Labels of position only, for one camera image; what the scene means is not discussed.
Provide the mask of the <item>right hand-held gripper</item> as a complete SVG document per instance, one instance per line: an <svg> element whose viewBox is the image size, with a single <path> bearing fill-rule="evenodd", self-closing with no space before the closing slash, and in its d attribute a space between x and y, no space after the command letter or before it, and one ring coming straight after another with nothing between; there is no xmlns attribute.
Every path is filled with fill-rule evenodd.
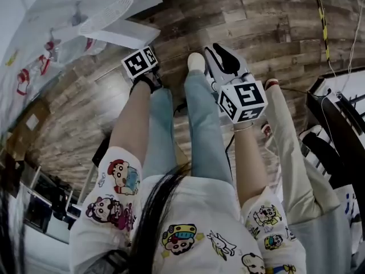
<svg viewBox="0 0 365 274"><path fill-rule="evenodd" d="M205 46L204 55L213 78L218 112L233 124L260 118L267 107L266 94L262 82L255 80L249 71L245 58L219 43ZM225 74L234 75L234 78L224 82Z"/></svg>

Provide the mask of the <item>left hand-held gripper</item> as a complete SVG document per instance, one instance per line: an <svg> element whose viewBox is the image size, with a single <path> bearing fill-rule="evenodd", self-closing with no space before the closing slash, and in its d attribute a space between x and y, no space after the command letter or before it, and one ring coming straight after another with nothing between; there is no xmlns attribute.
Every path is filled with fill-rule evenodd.
<svg viewBox="0 0 365 274"><path fill-rule="evenodd" d="M133 84L130 92L139 82L145 82L149 86L151 94L162 88L162 82L158 74L158 61L149 46L135 51L121 62Z"/></svg>

